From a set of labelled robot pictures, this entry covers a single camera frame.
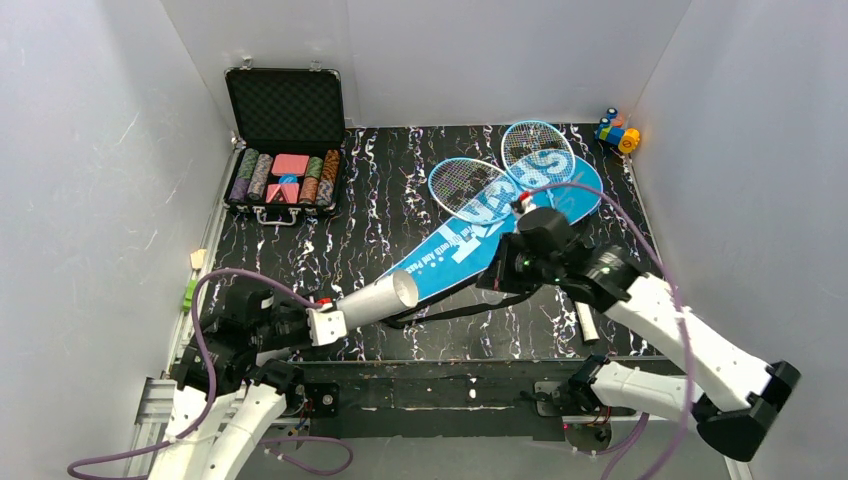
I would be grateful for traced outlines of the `white shuttlecock tube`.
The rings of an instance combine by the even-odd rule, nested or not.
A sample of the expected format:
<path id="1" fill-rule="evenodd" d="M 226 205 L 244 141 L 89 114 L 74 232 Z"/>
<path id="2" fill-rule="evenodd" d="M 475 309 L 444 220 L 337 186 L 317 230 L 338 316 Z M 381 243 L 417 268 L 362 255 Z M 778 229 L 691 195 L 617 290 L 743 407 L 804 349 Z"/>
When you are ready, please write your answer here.
<path id="1" fill-rule="evenodd" d="M 356 329 L 401 314 L 418 304 L 419 292 L 413 277 L 397 270 L 346 295 L 336 303 L 346 327 Z"/>

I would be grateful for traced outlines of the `clear round tube lid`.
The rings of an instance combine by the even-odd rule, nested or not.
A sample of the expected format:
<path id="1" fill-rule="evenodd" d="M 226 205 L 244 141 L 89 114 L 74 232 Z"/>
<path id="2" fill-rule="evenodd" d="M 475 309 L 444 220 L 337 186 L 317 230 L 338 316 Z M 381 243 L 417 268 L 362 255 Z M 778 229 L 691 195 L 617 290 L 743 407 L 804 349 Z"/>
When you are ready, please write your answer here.
<path id="1" fill-rule="evenodd" d="M 498 305 L 510 297 L 507 293 L 485 289 L 481 289 L 480 293 L 482 301 L 488 305 Z"/>

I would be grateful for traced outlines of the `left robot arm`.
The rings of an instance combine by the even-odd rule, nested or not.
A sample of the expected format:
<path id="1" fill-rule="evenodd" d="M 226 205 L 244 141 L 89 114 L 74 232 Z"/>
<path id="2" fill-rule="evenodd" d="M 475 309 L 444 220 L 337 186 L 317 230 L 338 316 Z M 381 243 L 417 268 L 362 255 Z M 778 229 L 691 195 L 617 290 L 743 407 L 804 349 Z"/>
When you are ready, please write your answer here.
<path id="1" fill-rule="evenodd" d="M 234 301 L 219 316 L 198 312 L 199 289 L 218 276 L 255 281 L 232 285 Z M 176 383 L 170 419 L 149 478 L 234 479 L 272 423 L 298 395 L 302 369 L 278 359 L 258 364 L 259 330 L 270 324 L 275 295 L 298 303 L 302 316 L 310 302 L 281 283 L 255 272 L 225 268 L 201 279 L 192 294 L 194 337 L 174 367 Z"/>

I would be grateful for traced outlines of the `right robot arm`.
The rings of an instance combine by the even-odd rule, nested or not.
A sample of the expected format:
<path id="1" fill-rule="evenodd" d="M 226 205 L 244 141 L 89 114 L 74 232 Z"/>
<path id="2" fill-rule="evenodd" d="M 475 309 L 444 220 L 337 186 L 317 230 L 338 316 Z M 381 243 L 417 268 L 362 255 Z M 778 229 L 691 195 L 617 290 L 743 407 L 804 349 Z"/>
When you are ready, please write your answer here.
<path id="1" fill-rule="evenodd" d="M 619 246 L 586 244 L 550 207 L 525 213 L 515 232 L 501 235 L 477 285 L 509 294 L 555 286 L 642 336 L 687 376 L 661 376 L 592 355 L 560 386 L 561 397 L 584 409 L 624 407 L 681 420 L 740 462 L 753 459 L 801 379 L 791 363 L 757 358 L 690 308 L 676 306 L 666 280 Z"/>

